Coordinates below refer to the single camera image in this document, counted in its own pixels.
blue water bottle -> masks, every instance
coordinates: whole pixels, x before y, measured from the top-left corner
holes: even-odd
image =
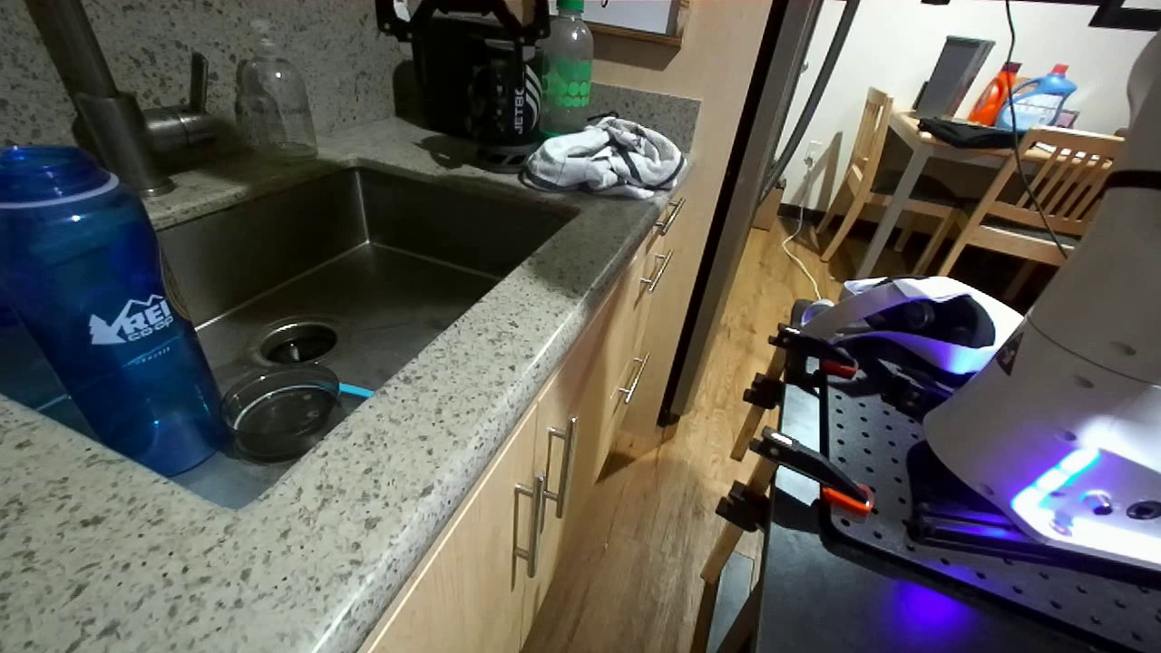
[[[0,148],[0,293],[104,446],[179,475],[227,443],[141,202],[81,148]]]

water bottle lid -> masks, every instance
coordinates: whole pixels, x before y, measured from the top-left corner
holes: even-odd
[[[6,146],[0,148],[0,202],[50,202],[96,191],[117,180],[82,148]]]

faucet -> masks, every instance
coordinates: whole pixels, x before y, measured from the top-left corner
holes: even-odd
[[[109,62],[81,0],[25,0],[25,7],[77,105],[81,140],[89,140],[102,164],[133,191],[171,191],[173,180],[161,166],[161,152],[197,146],[217,131],[203,112],[203,62],[193,56],[193,98],[185,107],[141,112],[136,98],[112,84]]]

white device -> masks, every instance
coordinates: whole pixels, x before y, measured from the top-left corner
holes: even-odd
[[[1035,539],[1161,570],[1161,37],[1093,233],[922,431]]]

sink drain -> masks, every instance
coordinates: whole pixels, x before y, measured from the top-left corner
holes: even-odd
[[[281,324],[258,342],[258,358],[289,367],[324,358],[332,343],[338,335],[327,324]]]

